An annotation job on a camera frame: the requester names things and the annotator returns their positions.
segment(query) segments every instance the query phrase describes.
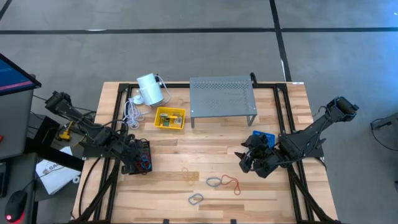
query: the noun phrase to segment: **gray rubber band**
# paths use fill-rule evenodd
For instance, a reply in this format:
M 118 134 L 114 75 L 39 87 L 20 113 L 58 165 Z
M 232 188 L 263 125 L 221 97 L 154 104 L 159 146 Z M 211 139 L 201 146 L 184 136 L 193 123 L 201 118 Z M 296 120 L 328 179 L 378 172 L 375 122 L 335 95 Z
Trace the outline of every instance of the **gray rubber band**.
M 211 183 L 209 183 L 209 180 L 218 180 L 219 183 L 211 184 Z M 209 185 L 210 187 L 218 187 L 218 186 L 221 185 L 221 179 L 218 178 L 218 177 L 209 177 L 209 178 L 207 178 L 207 180 L 206 180 L 206 184 Z
M 201 200 L 199 200 L 199 201 L 196 202 L 196 203 L 193 203 L 193 202 L 191 202 L 191 199 L 193 199 L 195 196 L 200 196 L 200 197 L 201 197 Z M 205 198 L 203 197 L 202 194 L 194 194 L 194 195 L 192 195 L 191 197 L 188 198 L 188 202 L 189 202 L 191 205 L 197 205 L 198 203 L 200 203 L 200 202 L 203 201 L 204 199 L 205 199 Z

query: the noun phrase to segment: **orange rubber band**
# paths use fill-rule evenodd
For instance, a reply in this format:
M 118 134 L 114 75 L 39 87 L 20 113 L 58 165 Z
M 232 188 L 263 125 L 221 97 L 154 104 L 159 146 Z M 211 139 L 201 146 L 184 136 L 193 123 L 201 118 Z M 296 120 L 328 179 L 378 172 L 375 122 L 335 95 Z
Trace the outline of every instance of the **orange rubber band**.
M 228 178 L 230 179 L 230 180 L 229 180 L 227 183 L 225 183 L 225 184 L 223 183 L 224 177 L 228 177 Z M 222 184 L 222 185 L 227 185 L 227 184 L 231 183 L 232 181 L 235 181 L 235 182 L 236 182 L 236 186 L 235 186 L 235 189 L 234 189 L 234 194 L 235 194 L 235 195 L 240 195 L 240 194 L 241 194 L 241 188 L 239 187 L 239 181 L 237 180 L 237 178 L 230 177 L 230 176 L 228 176 L 228 175 L 226 175 L 226 174 L 224 174 L 224 175 L 221 177 L 221 184 Z

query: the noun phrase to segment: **computer mouse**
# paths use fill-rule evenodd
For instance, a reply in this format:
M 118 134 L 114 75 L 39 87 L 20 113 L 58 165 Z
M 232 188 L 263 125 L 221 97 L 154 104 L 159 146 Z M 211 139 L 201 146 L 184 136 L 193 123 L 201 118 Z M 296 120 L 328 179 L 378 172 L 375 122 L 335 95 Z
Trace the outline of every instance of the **computer mouse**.
M 18 221 L 24 213 L 27 193 L 18 190 L 10 196 L 6 205 L 6 220 L 8 222 Z

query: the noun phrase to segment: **white cord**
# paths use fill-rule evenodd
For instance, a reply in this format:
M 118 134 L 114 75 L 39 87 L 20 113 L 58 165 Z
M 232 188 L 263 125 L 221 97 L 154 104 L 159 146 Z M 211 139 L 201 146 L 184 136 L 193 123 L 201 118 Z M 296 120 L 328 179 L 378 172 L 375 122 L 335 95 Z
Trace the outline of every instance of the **white cord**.
M 169 90 L 166 87 L 166 84 L 164 83 L 162 77 L 160 77 L 159 75 L 155 75 L 159 78 L 160 82 L 163 84 L 164 89 L 166 90 L 166 92 L 169 94 L 169 98 L 166 101 L 162 101 L 159 103 L 155 103 L 152 106 L 162 106 L 166 103 L 168 103 L 171 98 L 172 95 L 169 92 Z M 124 104 L 124 118 L 123 120 L 127 120 L 126 124 L 131 128 L 131 129 L 137 129 L 139 128 L 139 121 L 143 121 L 145 119 L 144 114 L 149 113 L 152 110 L 152 107 L 150 105 L 148 105 L 150 110 L 146 111 L 144 113 L 141 113 L 137 108 L 136 105 L 132 102 L 132 100 L 127 101 Z
M 153 106 L 162 106 L 162 105 L 165 105 L 166 103 L 168 103 L 168 102 L 171 100 L 172 95 L 171 95 L 171 93 L 169 92 L 169 90 L 167 89 L 166 84 L 165 84 L 164 81 L 163 81 L 163 78 L 160 77 L 159 75 L 155 75 L 155 76 L 159 78 L 160 82 L 161 82 L 161 83 L 163 84 L 163 86 L 164 86 L 164 89 L 165 89 L 166 92 L 169 94 L 169 98 L 168 98 L 166 101 L 153 104 Z
M 132 101 L 127 101 L 124 104 L 124 118 L 123 118 L 123 120 L 125 120 L 125 119 L 127 120 L 126 124 L 131 129 L 137 129 L 137 128 L 139 128 L 138 121 L 143 121 L 145 119 L 144 114 L 147 114 L 149 112 L 150 112 L 150 110 L 146 111 L 145 113 L 141 113 L 136 108 L 136 105 Z

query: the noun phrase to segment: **white paper bag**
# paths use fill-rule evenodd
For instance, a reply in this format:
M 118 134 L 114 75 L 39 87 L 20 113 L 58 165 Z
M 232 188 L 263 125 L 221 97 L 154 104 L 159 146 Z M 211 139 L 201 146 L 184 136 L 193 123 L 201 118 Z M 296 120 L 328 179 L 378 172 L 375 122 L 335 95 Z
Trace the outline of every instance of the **white paper bag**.
M 72 155 L 72 150 L 69 146 L 64 147 L 60 151 Z M 40 179 L 42 180 L 47 193 L 52 195 L 69 183 L 69 181 L 71 181 L 74 177 L 80 175 L 81 172 L 63 167 L 54 162 L 43 160 L 42 162 L 36 164 L 36 173 L 39 177 L 47 174 Z

